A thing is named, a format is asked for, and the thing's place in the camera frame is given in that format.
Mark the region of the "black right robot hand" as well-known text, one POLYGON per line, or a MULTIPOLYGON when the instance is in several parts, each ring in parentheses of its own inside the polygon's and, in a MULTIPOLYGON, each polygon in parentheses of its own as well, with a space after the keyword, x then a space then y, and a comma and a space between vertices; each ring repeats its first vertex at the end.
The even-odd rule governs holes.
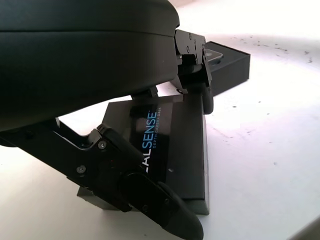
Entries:
POLYGON ((110 99, 148 97, 179 78, 214 108, 204 36, 179 29, 167 0, 3 0, 0 3, 0 143, 19 148, 122 212, 201 240, 197 216, 142 167, 111 127, 81 136, 60 116, 110 99))

